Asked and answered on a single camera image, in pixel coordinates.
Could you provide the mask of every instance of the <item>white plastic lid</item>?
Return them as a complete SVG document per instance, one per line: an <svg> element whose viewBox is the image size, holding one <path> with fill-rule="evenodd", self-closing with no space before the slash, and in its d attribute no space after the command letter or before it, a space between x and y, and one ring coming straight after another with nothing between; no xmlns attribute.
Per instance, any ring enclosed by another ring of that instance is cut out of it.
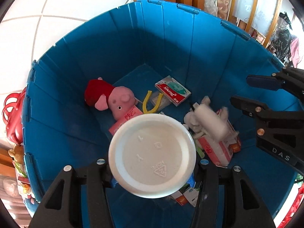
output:
<svg viewBox="0 0 304 228"><path fill-rule="evenodd" d="M194 141L177 120L144 114L122 125L109 148L109 165L118 183L132 194L161 198L179 190L196 162Z"/></svg>

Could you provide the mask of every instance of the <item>white plush toy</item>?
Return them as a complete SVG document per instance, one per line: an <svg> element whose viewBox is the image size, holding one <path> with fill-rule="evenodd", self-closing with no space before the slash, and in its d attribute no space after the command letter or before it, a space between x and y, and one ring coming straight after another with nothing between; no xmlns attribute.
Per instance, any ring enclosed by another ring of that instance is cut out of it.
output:
<svg viewBox="0 0 304 228"><path fill-rule="evenodd" d="M194 111L188 112L184 117L184 122L195 133L194 139L208 134L215 141L221 141L227 137L229 129L227 126L228 109L222 108L220 117L209 107L210 99L205 96L201 104L193 105Z"/></svg>

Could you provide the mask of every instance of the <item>pink box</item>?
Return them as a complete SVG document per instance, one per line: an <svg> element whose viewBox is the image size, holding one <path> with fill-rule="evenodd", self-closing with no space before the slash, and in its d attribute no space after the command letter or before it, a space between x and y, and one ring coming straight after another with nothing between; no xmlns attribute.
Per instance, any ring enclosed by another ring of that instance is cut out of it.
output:
<svg viewBox="0 0 304 228"><path fill-rule="evenodd" d="M131 109L129 109L129 111L122 117L120 118L110 129L110 133L112 135L114 135L117 130L128 120L142 115L143 113L141 112L141 110L139 108L137 108L136 106L133 106Z"/></svg>
<svg viewBox="0 0 304 228"><path fill-rule="evenodd" d="M231 161L233 151L227 141L215 142L207 135L204 135L197 141L215 165L226 167Z"/></svg>
<svg viewBox="0 0 304 228"><path fill-rule="evenodd" d="M222 109L219 109L216 113L220 116ZM238 133L233 128L232 124L227 120L227 125L229 128L229 135L225 138L225 140L229 143L234 153L237 153L241 150L241 140L238 136Z"/></svg>

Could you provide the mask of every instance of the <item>yellow plastic piece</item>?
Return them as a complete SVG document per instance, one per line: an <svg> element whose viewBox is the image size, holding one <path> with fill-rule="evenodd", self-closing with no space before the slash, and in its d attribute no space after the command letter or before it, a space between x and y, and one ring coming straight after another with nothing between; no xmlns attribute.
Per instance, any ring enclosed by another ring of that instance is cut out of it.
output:
<svg viewBox="0 0 304 228"><path fill-rule="evenodd" d="M163 93L160 93L158 95L157 102L156 102L156 105L154 106L154 108L152 110L147 111L147 107L146 106L147 106L147 102L148 102L151 94L152 94L152 91L148 91L148 93L147 93L147 95L146 95L146 97L145 97L145 99L144 99L144 101L142 103L142 106L143 106L142 111L143 111L144 114L155 113L157 111L159 105L161 104L161 100L162 100L162 97L164 95Z"/></svg>

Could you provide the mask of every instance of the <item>stuffed toy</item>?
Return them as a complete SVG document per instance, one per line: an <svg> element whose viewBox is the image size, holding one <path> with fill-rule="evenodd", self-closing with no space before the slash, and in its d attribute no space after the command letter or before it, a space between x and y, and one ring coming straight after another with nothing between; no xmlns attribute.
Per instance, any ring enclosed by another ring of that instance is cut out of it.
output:
<svg viewBox="0 0 304 228"><path fill-rule="evenodd" d="M198 139L208 134L215 141L223 140L229 133L227 126L228 109L222 108L220 117L209 107L210 99L205 96L201 104L193 105L194 111L188 112L184 117L184 123L195 133L193 138Z"/></svg>
<svg viewBox="0 0 304 228"><path fill-rule="evenodd" d="M114 87L99 77L89 81L85 90L85 102L99 111L110 109L117 121L137 104L137 99L129 88Z"/></svg>
<svg viewBox="0 0 304 228"><path fill-rule="evenodd" d="M24 164L24 148L22 145L15 145L14 149L9 150L9 155L14 158L17 163Z"/></svg>

